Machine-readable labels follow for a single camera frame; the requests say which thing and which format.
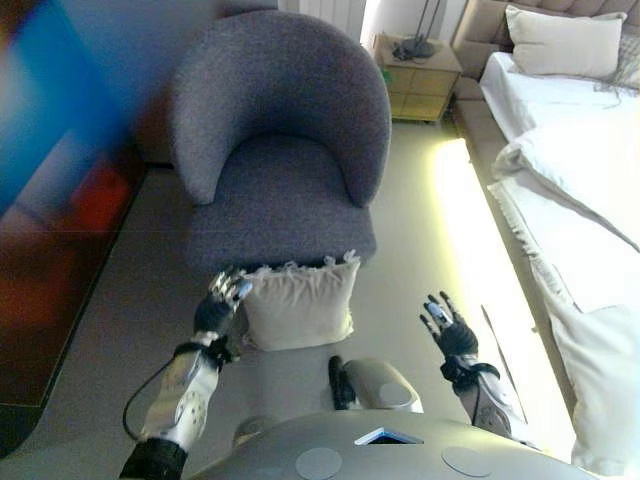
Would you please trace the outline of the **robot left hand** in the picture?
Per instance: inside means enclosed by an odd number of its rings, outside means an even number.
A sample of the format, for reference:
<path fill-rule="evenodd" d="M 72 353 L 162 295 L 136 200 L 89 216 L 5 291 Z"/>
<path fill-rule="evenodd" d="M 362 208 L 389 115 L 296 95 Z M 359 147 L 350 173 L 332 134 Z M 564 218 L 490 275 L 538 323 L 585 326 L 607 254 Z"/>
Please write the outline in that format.
<path fill-rule="evenodd" d="M 229 267 L 211 279 L 205 297 L 197 306 L 194 332 L 224 336 L 241 302 L 252 290 L 252 283 L 242 269 Z"/>

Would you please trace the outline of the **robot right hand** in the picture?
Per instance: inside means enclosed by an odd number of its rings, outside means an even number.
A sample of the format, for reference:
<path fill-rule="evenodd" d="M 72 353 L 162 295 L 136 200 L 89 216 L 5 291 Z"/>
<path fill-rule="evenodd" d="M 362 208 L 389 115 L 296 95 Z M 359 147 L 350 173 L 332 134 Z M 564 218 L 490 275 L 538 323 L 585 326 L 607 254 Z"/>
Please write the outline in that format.
<path fill-rule="evenodd" d="M 441 304 L 434 295 L 428 294 L 423 307 L 430 319 L 424 314 L 420 314 L 419 319 L 445 357 L 476 356 L 478 354 L 476 335 L 451 298 L 444 291 L 440 291 L 439 295 L 444 304 Z"/>

